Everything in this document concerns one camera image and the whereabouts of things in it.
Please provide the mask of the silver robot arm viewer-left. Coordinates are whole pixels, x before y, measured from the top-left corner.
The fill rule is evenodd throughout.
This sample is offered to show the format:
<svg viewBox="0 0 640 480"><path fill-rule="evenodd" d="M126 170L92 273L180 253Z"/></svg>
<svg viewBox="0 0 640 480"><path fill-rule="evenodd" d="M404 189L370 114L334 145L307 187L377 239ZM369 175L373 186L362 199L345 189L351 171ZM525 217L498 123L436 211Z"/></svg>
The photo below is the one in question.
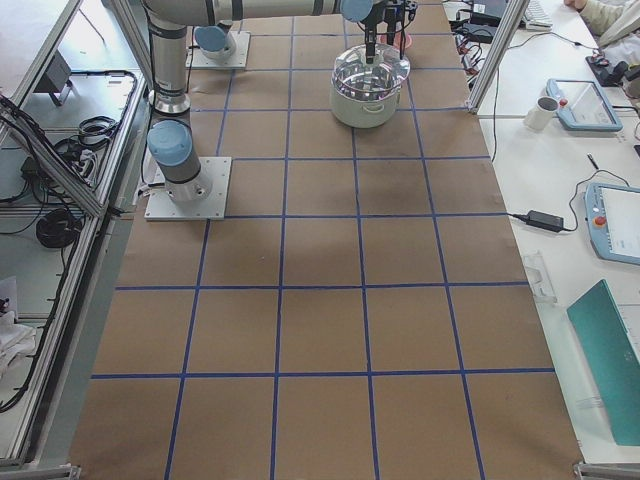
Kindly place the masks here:
<svg viewBox="0 0 640 480"><path fill-rule="evenodd" d="M207 197L213 185L203 171L190 127L190 100L186 94L187 26L212 27L221 45L227 45L230 23L216 23L212 1L145 1L154 124L147 146L164 175L167 195L175 202Z"/></svg>

